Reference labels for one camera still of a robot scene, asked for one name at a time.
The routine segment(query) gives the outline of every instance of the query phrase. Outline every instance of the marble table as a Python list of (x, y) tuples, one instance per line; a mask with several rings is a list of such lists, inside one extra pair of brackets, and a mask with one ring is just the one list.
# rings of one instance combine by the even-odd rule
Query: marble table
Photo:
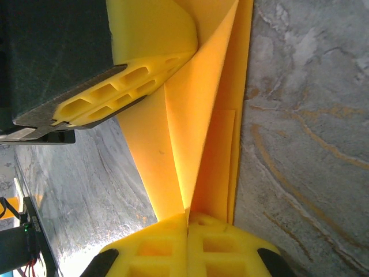
[[(0, 145), (0, 197), (14, 196), (14, 147)], [(13, 219), (0, 220), (0, 231), (13, 227)]]
[[(235, 225), (299, 276), (369, 275), (368, 26), (368, 0), (255, 0)], [(115, 119), (16, 155), (65, 276), (156, 221)]]

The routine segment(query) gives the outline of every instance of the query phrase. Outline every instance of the yellow foam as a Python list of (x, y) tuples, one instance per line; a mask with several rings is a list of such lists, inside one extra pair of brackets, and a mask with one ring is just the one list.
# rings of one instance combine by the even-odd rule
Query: yellow foam
[(107, 277), (186, 277), (187, 219), (176, 215), (107, 245), (119, 255)]
[[(13, 208), (16, 210), (16, 211), (19, 211), (19, 201), (18, 201), (18, 198), (16, 197), (13, 197), (13, 198), (8, 198), (7, 201), (9, 202), (9, 204), (11, 206), (13, 206)], [(4, 208), (3, 206), (0, 204), (0, 214), (4, 211)], [(0, 220), (4, 220), (4, 219), (8, 219), (8, 218), (13, 218), (14, 215), (13, 213), (9, 210), (9, 209), (6, 209), (6, 212), (4, 214), (4, 216), (2, 218), (0, 218)]]
[(106, 246), (119, 255), (107, 277), (270, 277), (258, 254), (270, 243), (211, 216), (176, 215)]
[(107, 10), (114, 65), (127, 69), (61, 103), (53, 125), (86, 125), (150, 95), (197, 49), (192, 18), (172, 0), (108, 0)]
[[(253, 2), (176, 2), (196, 22), (199, 50), (156, 92), (160, 97), (118, 121), (158, 220), (183, 206), (187, 215), (193, 209), (232, 223)], [(173, 210), (161, 201), (178, 197)]]
[(257, 250), (272, 244), (211, 216), (191, 212), (188, 277), (270, 277)]

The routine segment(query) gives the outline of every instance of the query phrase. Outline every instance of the yellow foam sheet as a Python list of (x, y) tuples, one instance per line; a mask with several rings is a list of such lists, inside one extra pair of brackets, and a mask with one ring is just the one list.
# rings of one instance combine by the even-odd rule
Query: yellow foam sheet
[(191, 209), (234, 217), (252, 0), (176, 0), (199, 49), (118, 120), (158, 220)]
[[(18, 201), (18, 198), (16, 197), (13, 197), (13, 198), (9, 198), (7, 199), (7, 201), (9, 202), (9, 204), (11, 206), (13, 206), (13, 208), (16, 210), (16, 211), (19, 211), (19, 201)], [(4, 211), (4, 208), (3, 206), (0, 204), (0, 214), (3, 213)], [(10, 209), (6, 209), (5, 211), (5, 214), (2, 218), (0, 218), (0, 220), (4, 220), (4, 219), (8, 219), (8, 218), (13, 218), (14, 215), (13, 213), (10, 211)]]

